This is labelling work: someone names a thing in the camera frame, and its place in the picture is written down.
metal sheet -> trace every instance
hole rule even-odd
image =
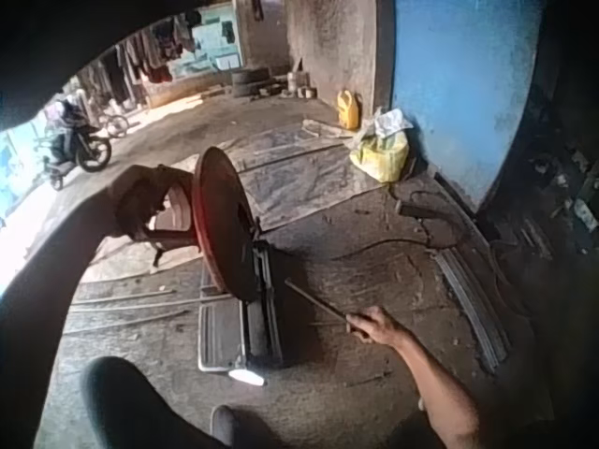
[[[545,2],[395,0],[392,105],[476,211],[519,127]]]

yellow sack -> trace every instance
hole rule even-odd
[[[410,148],[403,131],[388,138],[376,135],[361,140],[349,153],[352,163],[380,182],[394,182],[402,174]]]

dark pants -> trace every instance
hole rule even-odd
[[[141,371],[122,358],[103,357],[92,362],[83,376],[82,391],[103,447],[225,447],[172,411]]]

motorcycle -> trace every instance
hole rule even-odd
[[[96,136],[98,131],[99,128],[88,123],[79,123],[39,141],[39,146],[49,149],[52,156],[52,160],[45,156],[43,163],[44,173],[54,190],[63,188],[64,177],[76,166],[88,173],[96,173],[109,164],[112,157],[110,140]]]

motorcycle wheel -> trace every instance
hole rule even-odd
[[[89,143],[90,152],[83,148],[77,151],[77,165],[88,173],[102,171],[110,162],[112,147],[107,138],[92,140]]]
[[[59,192],[59,191],[63,190],[63,177],[59,176],[59,177],[56,177],[56,178],[50,178],[50,186],[56,192]]]
[[[129,129],[129,121],[122,115],[109,116],[104,127],[112,138],[124,138]]]

